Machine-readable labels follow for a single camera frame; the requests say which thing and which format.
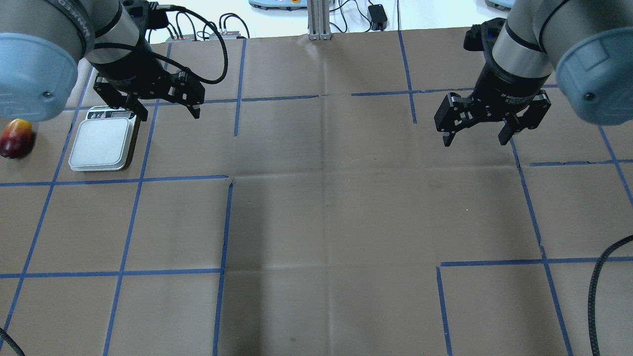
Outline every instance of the connector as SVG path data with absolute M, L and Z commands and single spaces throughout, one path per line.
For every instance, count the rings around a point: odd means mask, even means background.
M 372 23 L 371 29 L 373 31 L 383 31 L 387 28 L 389 21 L 387 19 L 387 14 L 385 13 L 385 8 L 382 7 L 382 4 L 370 5 L 367 8 L 367 17 Z

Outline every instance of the light blue robot joint cap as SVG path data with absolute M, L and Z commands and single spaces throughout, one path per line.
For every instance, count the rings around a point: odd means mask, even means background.
M 0 34 L 0 117 L 44 121 L 56 117 L 77 81 L 77 62 L 39 37 Z
M 581 119 L 597 125 L 633 120 L 633 27 L 578 43 L 558 62 L 556 78 Z

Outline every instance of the red apple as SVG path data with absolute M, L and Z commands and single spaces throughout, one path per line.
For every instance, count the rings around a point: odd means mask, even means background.
M 5 158 L 24 157 L 33 149 L 31 123 L 20 118 L 11 121 L 0 135 L 0 156 Z

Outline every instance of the gray robot arm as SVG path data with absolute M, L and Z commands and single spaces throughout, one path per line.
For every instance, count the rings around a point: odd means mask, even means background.
M 631 0 L 517 0 L 507 21 L 473 26 L 464 47 L 485 52 L 486 64 L 471 96 L 450 93 L 438 109 L 445 146 L 479 122 L 505 122 L 501 144 L 535 129 L 551 105 L 541 87 L 554 68 L 583 120 L 617 125 L 633 119 Z
M 147 111 L 139 98 L 162 98 L 186 106 L 198 118 L 204 101 L 200 82 L 216 84 L 226 76 L 226 47 L 218 34 L 225 65 L 216 80 L 187 68 L 165 71 L 144 34 L 150 11 L 162 12 L 164 21 L 154 23 L 165 27 L 165 11 L 178 10 L 188 11 L 144 0 L 0 0 L 0 117 L 41 121 L 59 115 L 77 81 L 78 61 L 85 57 L 98 71 L 94 87 L 108 106 L 135 111 L 143 119 Z M 147 21 L 139 24 L 140 18 Z

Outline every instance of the white floor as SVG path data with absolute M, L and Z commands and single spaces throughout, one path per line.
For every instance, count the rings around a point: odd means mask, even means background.
M 368 0 L 357 0 L 363 13 L 367 12 Z M 207 19 L 217 22 L 224 13 L 233 12 L 241 16 L 249 27 L 251 37 L 280 37 L 307 33 L 308 13 L 306 10 L 261 10 L 253 8 L 248 0 L 171 0 L 161 4 L 177 4 L 198 12 Z M 389 18 L 388 30 L 398 28 L 396 0 L 373 0 L 374 4 L 383 4 Z M 360 16 L 356 5 L 350 1 L 343 7 L 351 32 L 363 32 L 368 28 L 367 21 Z M 495 17 L 506 17 L 507 11 L 486 6 L 484 0 L 400 0 L 401 29 L 439 29 L 444 27 L 469 27 Z M 183 33 L 191 33 L 189 22 L 180 17 Z M 343 27 L 340 11 L 332 13 L 331 22 Z M 202 25 L 196 23 L 198 30 Z M 236 19 L 227 22 L 229 30 L 239 30 L 245 34 L 241 23 Z M 168 38 L 167 30 L 152 35 L 152 43 L 163 42 Z

